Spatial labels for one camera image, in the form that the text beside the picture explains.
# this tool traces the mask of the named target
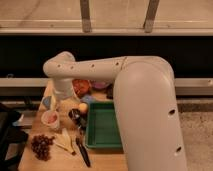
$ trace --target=knife handle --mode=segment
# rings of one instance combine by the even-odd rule
[[[86,148],[83,145],[81,145],[81,144],[79,144],[78,147],[79,147],[81,155],[82,155],[82,157],[84,159],[84,162],[86,163],[86,165],[88,167],[90,167],[90,160],[89,160],[89,156],[88,156]]]

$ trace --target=gray floor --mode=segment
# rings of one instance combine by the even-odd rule
[[[179,115],[189,171],[213,170],[213,99],[179,99]],[[25,115],[22,124],[29,127],[34,113]],[[12,144],[8,157],[19,153],[23,146]]]

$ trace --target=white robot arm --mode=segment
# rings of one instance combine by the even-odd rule
[[[44,64],[56,98],[72,95],[72,78],[114,83],[114,106],[129,171],[187,171],[170,65],[159,57],[75,62],[62,52]]]

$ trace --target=green plastic bin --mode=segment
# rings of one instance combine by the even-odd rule
[[[113,102],[90,104],[85,140],[88,148],[122,148]]]

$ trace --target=grape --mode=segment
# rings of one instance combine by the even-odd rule
[[[53,144],[54,137],[48,138],[44,134],[35,135],[31,141],[31,149],[39,160],[47,161],[50,159],[50,145]]]

